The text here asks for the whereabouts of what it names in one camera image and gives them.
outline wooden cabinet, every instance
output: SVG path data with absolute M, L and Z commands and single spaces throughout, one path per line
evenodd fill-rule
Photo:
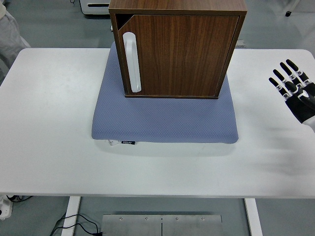
M 109 12 L 127 97 L 218 98 L 244 0 L 111 0 Z M 126 32 L 135 36 L 138 92 L 130 83 Z

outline gray-blue cushion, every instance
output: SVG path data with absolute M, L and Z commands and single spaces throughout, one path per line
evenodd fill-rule
M 92 137 L 157 143 L 238 140 L 227 77 L 219 99 L 126 98 L 113 43 L 94 112 Z

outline white handle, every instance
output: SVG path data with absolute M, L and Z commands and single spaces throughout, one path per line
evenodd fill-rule
M 132 32 L 123 34 L 125 52 L 127 58 L 127 66 L 130 78 L 132 92 L 141 91 L 139 60 L 137 52 L 136 35 Z

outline robotic hand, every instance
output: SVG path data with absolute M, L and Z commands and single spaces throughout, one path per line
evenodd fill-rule
M 284 97 L 286 105 L 299 122 L 308 125 L 315 132 L 315 84 L 291 60 L 286 60 L 286 63 L 298 77 L 281 62 L 280 66 L 289 78 L 286 79 L 279 71 L 273 70 L 282 83 L 279 84 L 273 78 L 269 78 L 269 81 Z

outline metal plate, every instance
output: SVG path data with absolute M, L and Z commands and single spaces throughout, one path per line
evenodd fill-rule
M 163 236 L 223 236 L 220 215 L 164 215 Z
M 106 236 L 223 236 L 220 215 L 103 215 Z
M 106 236 L 161 236 L 161 215 L 103 215 Z

